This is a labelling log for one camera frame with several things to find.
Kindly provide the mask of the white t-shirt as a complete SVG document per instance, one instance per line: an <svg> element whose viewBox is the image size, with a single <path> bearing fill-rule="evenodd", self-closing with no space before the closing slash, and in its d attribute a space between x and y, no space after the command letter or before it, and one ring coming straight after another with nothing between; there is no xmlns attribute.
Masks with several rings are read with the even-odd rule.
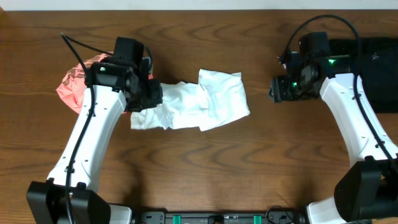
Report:
<svg viewBox="0 0 398 224"><path fill-rule="evenodd" d="M207 131L250 115L242 74L201 69L198 83L161 84L163 103L131 114L131 129Z"/></svg>

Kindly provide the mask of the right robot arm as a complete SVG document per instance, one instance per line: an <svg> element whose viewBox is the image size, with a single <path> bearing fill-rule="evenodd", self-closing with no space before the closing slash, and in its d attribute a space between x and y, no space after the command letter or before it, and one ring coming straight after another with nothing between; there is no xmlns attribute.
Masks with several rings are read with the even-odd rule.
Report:
<svg viewBox="0 0 398 224"><path fill-rule="evenodd" d="M307 206L308 223L354 223L397 216L397 146L390 140L351 71L348 55L332 55L327 34L299 40L275 77L274 102L321 98L332 112L349 155L350 169L333 196Z"/></svg>

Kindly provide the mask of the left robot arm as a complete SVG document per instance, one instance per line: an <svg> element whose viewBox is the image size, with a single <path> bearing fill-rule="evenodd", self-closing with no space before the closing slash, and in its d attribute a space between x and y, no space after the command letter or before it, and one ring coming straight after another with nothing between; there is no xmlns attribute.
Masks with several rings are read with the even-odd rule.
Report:
<svg viewBox="0 0 398 224"><path fill-rule="evenodd" d="M104 155L123 113L162 103L153 59L141 42L118 37L113 52L87 67L80 114L61 158L44 182L33 181L27 201L36 223L135 223L132 208L98 194Z"/></svg>

